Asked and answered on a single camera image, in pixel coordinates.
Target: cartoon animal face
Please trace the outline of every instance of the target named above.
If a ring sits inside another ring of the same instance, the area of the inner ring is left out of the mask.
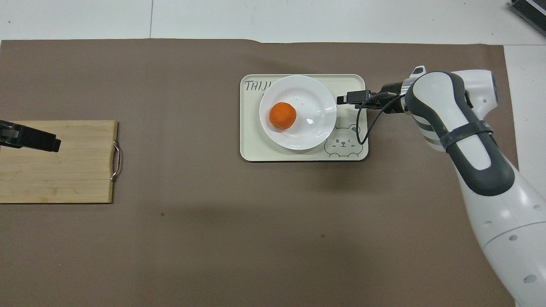
[[[334,128],[326,143],[324,143],[324,151],[331,157],[350,157],[351,155],[358,156],[363,145],[358,144],[356,125],[350,125],[348,128]]]

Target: black cable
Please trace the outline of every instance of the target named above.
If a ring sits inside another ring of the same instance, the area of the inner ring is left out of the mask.
[[[379,110],[379,113],[377,113],[376,118],[372,121],[372,124],[370,125],[370,128],[368,128],[368,130],[366,132],[366,136],[364,136],[364,140],[361,141],[360,140],[360,135],[358,134],[358,121],[360,119],[360,112],[362,111],[362,109],[364,107],[364,104],[366,104],[368,101],[374,99],[375,98],[374,96],[370,97],[365,102],[363,102],[360,105],[360,108],[358,109],[358,113],[357,113],[357,141],[358,141],[358,144],[360,144],[360,145],[363,145],[366,142],[366,140],[368,139],[368,136],[370,135],[370,131],[372,131],[372,128],[375,125],[375,123],[376,123],[377,119],[379,118],[379,116],[381,115],[381,113],[385,112],[385,110],[387,110],[393,103],[395,103],[396,101],[399,101],[402,97],[404,97],[404,95],[399,95],[399,96],[394,97],[384,107],[382,107],[381,110]]]

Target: white plate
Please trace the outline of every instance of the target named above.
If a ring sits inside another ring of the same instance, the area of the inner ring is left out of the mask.
[[[296,110],[294,124],[278,129],[269,121],[269,112],[278,102]],[[304,150],[322,143],[336,124],[336,102],[328,88],[314,78],[291,75],[273,83],[260,102],[260,122],[265,133],[278,145]]]

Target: white rectangular tray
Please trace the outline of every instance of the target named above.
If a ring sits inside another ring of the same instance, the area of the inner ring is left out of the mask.
[[[352,105],[337,106],[336,126],[328,139],[308,150],[286,149],[265,134],[259,118],[260,102],[265,91],[278,79],[287,75],[247,75],[241,80],[240,152],[252,162],[259,161],[359,161],[368,155],[368,142],[359,145],[354,130],[357,110]],[[322,82],[332,96],[365,89],[364,80],[354,74],[307,75]],[[366,111],[360,116],[360,138],[366,134]],[[351,141],[355,147],[342,147]]]

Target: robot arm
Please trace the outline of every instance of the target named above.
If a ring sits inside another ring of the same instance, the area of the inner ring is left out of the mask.
[[[516,304],[546,306],[546,200],[504,157],[483,120],[497,106],[492,73],[427,73],[419,66],[381,92],[403,98],[394,104],[360,91],[337,100],[411,113],[429,145],[450,155],[474,234]]]

